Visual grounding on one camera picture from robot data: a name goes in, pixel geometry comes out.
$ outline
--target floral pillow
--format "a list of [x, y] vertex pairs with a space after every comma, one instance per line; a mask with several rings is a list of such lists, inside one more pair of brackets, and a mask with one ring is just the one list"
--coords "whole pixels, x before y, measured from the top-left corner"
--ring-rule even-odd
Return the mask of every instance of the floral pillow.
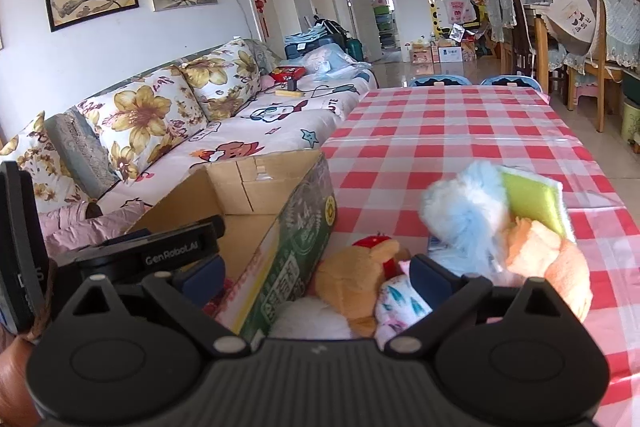
[[111, 166], [133, 182], [150, 165], [207, 125], [196, 98], [174, 66], [78, 104]]
[[232, 117], [260, 90], [258, 66], [242, 39], [183, 64], [181, 70], [209, 121]]
[[0, 162], [9, 160], [31, 174], [38, 212], [89, 200], [49, 139], [44, 129], [44, 111], [0, 149]]

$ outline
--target blue star print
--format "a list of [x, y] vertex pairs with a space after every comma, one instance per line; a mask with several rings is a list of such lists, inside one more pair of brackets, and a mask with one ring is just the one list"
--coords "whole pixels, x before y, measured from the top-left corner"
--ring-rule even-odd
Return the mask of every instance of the blue star print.
[[314, 148], [316, 143], [320, 143], [318, 138], [316, 138], [316, 131], [308, 131], [306, 129], [300, 129], [300, 131], [302, 131], [302, 139], [309, 142], [311, 149]]

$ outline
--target white box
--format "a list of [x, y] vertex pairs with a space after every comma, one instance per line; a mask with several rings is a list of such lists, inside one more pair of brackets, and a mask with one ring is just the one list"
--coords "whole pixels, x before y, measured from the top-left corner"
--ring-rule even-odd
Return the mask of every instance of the white box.
[[441, 62], [462, 62], [462, 47], [439, 48], [438, 55]]

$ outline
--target blue plastic stool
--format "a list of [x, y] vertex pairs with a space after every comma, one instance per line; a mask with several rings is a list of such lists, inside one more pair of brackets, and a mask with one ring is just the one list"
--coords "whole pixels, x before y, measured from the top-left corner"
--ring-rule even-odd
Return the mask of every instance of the blue plastic stool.
[[533, 87], [536, 91], [542, 92], [542, 86], [530, 76], [522, 74], [502, 74], [492, 76], [482, 81], [481, 86], [510, 86], [510, 87]]
[[425, 74], [424, 76], [416, 76], [409, 82], [409, 87], [471, 85], [467, 78], [456, 74]]

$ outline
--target red and white tablecloth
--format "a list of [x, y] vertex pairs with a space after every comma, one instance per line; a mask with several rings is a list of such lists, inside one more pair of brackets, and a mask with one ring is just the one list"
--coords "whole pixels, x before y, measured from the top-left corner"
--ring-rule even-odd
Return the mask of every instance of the red and white tablecloth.
[[591, 154], [535, 90], [374, 90], [322, 149], [338, 204], [328, 255], [378, 232], [424, 253], [422, 191], [476, 158], [561, 181], [591, 270], [593, 302], [584, 325], [611, 371], [596, 421], [640, 425], [640, 232]]

